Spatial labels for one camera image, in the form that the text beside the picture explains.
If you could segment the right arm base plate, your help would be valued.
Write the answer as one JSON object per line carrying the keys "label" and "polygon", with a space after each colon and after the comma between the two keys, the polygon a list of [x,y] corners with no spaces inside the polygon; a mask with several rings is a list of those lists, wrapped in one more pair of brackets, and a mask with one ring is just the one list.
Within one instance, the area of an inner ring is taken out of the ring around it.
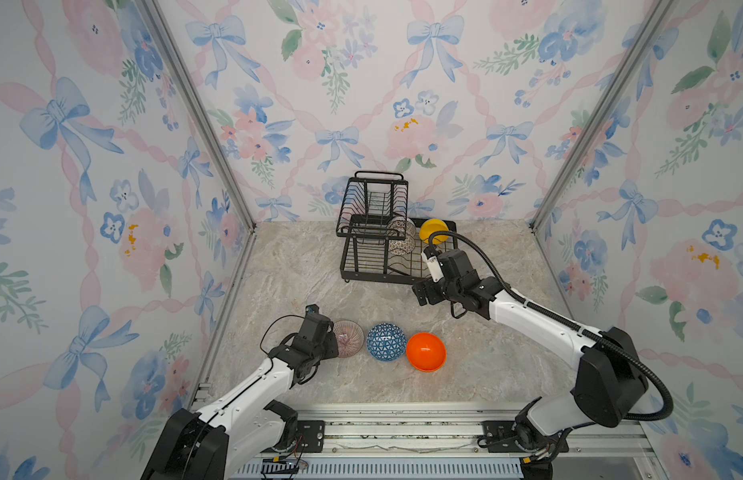
{"label": "right arm base plate", "polygon": [[567,428],[551,436],[545,436],[531,426],[517,425],[511,420],[489,420],[481,424],[483,434],[477,438],[477,446],[491,453],[525,453],[541,455],[549,452],[567,451]]}

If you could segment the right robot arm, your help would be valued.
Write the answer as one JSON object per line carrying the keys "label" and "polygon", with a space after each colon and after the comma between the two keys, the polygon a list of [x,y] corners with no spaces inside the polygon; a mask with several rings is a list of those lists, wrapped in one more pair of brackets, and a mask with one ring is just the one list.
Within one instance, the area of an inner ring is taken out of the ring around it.
{"label": "right robot arm", "polygon": [[421,258],[429,277],[413,286],[419,304],[447,302],[505,325],[575,372],[571,388],[537,398],[515,416],[509,438],[519,449],[545,450],[577,428],[615,428],[647,393],[649,378],[635,365],[635,348],[625,332],[583,326],[529,300],[495,276],[481,277],[459,249],[441,252],[428,247]]}

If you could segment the orange dotted patterned bowl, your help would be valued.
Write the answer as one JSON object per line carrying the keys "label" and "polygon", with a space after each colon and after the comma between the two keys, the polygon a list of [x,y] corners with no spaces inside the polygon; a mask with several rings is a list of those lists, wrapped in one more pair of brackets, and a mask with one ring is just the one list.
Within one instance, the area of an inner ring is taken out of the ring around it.
{"label": "orange dotted patterned bowl", "polygon": [[415,250],[415,239],[391,240],[389,242],[389,254],[393,256],[407,256]]}

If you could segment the pink patterned bowl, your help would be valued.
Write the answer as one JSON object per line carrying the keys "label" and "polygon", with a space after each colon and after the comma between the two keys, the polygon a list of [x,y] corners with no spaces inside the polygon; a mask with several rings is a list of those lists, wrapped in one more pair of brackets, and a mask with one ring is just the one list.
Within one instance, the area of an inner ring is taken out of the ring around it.
{"label": "pink patterned bowl", "polygon": [[350,358],[357,355],[365,345],[366,334],[356,322],[342,320],[335,323],[334,333],[338,342],[338,357]]}

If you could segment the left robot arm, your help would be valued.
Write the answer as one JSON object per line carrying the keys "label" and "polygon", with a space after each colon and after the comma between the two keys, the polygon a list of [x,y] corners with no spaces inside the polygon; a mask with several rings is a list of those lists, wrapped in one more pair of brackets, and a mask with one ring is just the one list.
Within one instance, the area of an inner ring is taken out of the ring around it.
{"label": "left robot arm", "polygon": [[142,477],[228,479],[263,452],[300,451],[299,413],[277,398],[339,356],[334,327],[318,306],[308,306],[300,330],[270,350],[248,378],[200,410],[183,408],[169,418]]}

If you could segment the yellow bowl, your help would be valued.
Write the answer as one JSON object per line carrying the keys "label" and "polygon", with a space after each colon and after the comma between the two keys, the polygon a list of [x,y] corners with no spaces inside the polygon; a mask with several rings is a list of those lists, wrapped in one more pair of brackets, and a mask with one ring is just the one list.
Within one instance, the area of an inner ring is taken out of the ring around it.
{"label": "yellow bowl", "polygon": [[429,245],[439,245],[449,240],[449,226],[443,220],[430,219],[419,228],[419,239]]}

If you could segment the white red patterned bowl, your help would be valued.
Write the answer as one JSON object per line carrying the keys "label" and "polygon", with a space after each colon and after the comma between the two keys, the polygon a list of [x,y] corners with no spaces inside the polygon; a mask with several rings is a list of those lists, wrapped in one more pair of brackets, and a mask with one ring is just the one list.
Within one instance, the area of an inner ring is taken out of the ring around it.
{"label": "white red patterned bowl", "polygon": [[387,235],[391,241],[417,240],[417,226],[409,218],[395,217],[387,224]]}

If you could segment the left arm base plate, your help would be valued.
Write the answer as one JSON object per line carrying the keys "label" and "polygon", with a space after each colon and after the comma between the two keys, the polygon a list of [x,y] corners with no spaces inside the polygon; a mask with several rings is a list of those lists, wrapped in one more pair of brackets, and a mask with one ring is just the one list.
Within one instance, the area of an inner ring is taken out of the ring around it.
{"label": "left arm base plate", "polygon": [[326,440],[326,422],[323,420],[298,420],[287,426],[284,437],[275,447],[264,453],[281,455],[292,453],[322,453]]}

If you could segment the blue patterned bowl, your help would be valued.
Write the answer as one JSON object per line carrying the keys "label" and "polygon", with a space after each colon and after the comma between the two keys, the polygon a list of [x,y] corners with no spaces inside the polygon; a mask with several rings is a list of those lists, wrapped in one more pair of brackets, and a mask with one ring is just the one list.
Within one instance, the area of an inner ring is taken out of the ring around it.
{"label": "blue patterned bowl", "polygon": [[405,355],[407,335],[393,323],[381,323],[371,328],[366,344],[369,354],[375,360],[393,362]]}

